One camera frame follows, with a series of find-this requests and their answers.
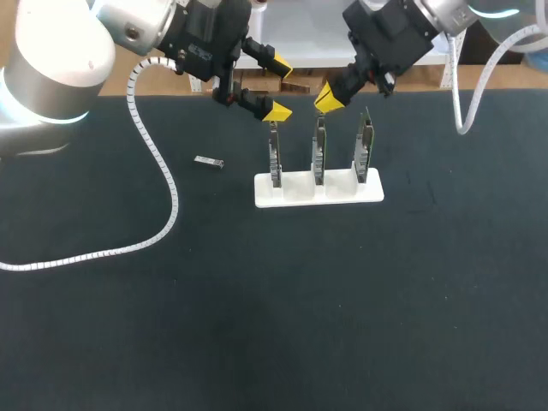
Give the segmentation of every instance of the white cable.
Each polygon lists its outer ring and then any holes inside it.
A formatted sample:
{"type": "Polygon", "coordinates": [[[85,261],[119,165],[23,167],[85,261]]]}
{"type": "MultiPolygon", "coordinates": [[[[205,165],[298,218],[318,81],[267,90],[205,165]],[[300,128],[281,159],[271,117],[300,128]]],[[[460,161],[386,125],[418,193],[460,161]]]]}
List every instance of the white cable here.
{"type": "Polygon", "coordinates": [[[139,242],[132,246],[114,248],[111,250],[97,251],[95,253],[87,253],[82,255],[77,255],[67,259],[58,259],[55,261],[46,261],[40,263],[31,263],[31,264],[22,264],[22,265],[13,265],[0,262],[0,269],[6,271],[36,271],[43,270],[51,267],[58,267],[61,265],[69,265],[74,263],[80,263],[81,261],[86,261],[89,259],[101,259],[103,257],[109,257],[111,255],[121,255],[125,253],[132,253],[134,251],[142,250],[143,248],[150,247],[153,244],[156,244],[158,241],[162,240],[173,228],[175,221],[177,219],[177,213],[179,212],[179,196],[177,194],[177,187],[171,176],[170,170],[168,169],[167,164],[165,163],[162,155],[154,145],[150,135],[146,131],[145,125],[140,120],[139,112],[135,105],[135,83],[139,74],[146,68],[150,66],[164,66],[173,71],[176,70],[176,64],[173,60],[169,60],[165,57],[151,57],[147,60],[143,60],[137,66],[135,66],[134,71],[129,76],[128,81],[128,107],[129,112],[134,120],[135,126],[139,130],[140,135],[143,137],[143,140],[146,143],[146,146],[151,151],[154,159],[158,163],[158,167],[161,169],[164,174],[165,181],[168,183],[171,194],[171,214],[170,219],[164,226],[164,228],[157,233],[154,237],[149,238],[148,240],[139,242]]]}
{"type": "Polygon", "coordinates": [[[493,69],[497,66],[499,60],[504,55],[506,51],[517,42],[522,41],[523,39],[530,37],[534,34],[541,33],[537,25],[527,26],[512,34],[503,43],[498,46],[495,52],[492,54],[491,58],[485,65],[481,76],[479,77],[478,85],[474,90],[474,95],[472,96],[472,102],[470,103],[470,108],[468,109],[468,114],[466,116],[466,121],[462,125],[462,115],[461,115],[461,100],[459,99],[459,84],[458,84],[458,70],[457,70],[457,57],[456,57],[456,47],[455,47],[455,38],[448,36],[449,47],[450,47],[450,65],[452,73],[452,82],[453,82],[453,106],[455,111],[455,125],[456,131],[459,134],[466,134],[468,130],[472,127],[474,123],[474,118],[476,117],[476,112],[480,106],[481,96],[487,86],[487,81],[491,77],[493,69]]]}

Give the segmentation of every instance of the dark mat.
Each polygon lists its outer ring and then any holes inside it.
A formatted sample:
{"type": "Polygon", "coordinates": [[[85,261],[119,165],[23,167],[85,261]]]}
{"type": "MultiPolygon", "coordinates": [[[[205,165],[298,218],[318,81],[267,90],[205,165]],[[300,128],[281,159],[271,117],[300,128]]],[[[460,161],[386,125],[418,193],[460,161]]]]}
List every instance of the dark mat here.
{"type": "MultiPolygon", "coordinates": [[[[312,99],[280,100],[284,170],[304,170],[312,99]]],[[[139,253],[0,272],[0,409],[546,409],[547,103],[489,92],[461,137],[448,93],[359,96],[327,119],[327,163],[350,165],[368,105],[384,203],[265,211],[266,124],[141,98],[181,217],[139,253]]],[[[103,98],[63,152],[3,163],[0,258],[128,245],[169,212],[124,99],[103,98]]]]}

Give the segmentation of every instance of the small metal part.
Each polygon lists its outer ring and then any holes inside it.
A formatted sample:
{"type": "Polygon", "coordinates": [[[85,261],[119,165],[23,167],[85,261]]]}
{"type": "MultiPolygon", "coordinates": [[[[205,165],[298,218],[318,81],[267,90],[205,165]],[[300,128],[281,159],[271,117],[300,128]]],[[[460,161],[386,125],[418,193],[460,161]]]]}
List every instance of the small metal part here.
{"type": "Polygon", "coordinates": [[[360,128],[356,136],[356,148],[354,152],[354,170],[360,184],[367,182],[367,171],[371,161],[373,141],[375,140],[375,129],[369,116],[369,110],[361,114],[360,128]]]}
{"type": "Polygon", "coordinates": [[[325,117],[318,114],[316,130],[312,139],[312,164],[314,180],[317,186],[324,185],[325,177],[325,148],[327,146],[327,133],[325,132],[325,117]]]}
{"type": "Polygon", "coordinates": [[[196,158],[194,159],[194,162],[210,165],[211,167],[215,167],[216,169],[219,169],[219,170],[221,170],[224,167],[224,161],[216,160],[215,158],[196,156],[196,158]]]}
{"type": "Polygon", "coordinates": [[[280,160],[280,139],[277,133],[277,122],[271,122],[271,135],[268,139],[271,160],[271,177],[274,188],[282,188],[282,161],[280,160]]]}

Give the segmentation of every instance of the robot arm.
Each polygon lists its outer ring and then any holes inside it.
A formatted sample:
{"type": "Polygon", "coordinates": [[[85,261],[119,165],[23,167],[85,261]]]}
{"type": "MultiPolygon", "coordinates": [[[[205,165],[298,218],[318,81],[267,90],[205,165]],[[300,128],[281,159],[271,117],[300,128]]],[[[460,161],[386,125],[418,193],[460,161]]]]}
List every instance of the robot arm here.
{"type": "Polygon", "coordinates": [[[477,20],[465,0],[390,0],[378,11],[355,0],[342,16],[356,57],[328,78],[315,102],[324,113],[350,104],[368,81],[389,96],[396,77],[432,49],[438,34],[456,36],[477,20]]]}
{"type": "Polygon", "coordinates": [[[219,77],[219,103],[238,103],[261,121],[286,120],[290,110],[231,80],[242,51],[282,77],[291,71],[272,47],[247,37],[250,15],[248,0],[215,8],[199,0],[20,0],[0,72],[0,157],[66,144],[110,75],[115,43],[141,56],[158,49],[178,74],[219,77]]]}

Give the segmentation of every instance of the white shelf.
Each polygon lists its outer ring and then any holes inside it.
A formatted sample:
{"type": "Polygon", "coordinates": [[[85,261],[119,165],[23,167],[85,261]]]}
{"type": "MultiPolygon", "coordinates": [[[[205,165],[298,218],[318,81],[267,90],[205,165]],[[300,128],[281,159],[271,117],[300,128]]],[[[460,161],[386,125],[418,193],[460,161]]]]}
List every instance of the white shelf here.
{"type": "MultiPolygon", "coordinates": [[[[265,11],[262,42],[272,45],[295,69],[345,67],[354,61],[343,11],[353,0],[272,0],[265,11]]],[[[445,64],[432,50],[416,64],[445,64]]],[[[259,69],[242,54],[237,69],[259,69]]]]}

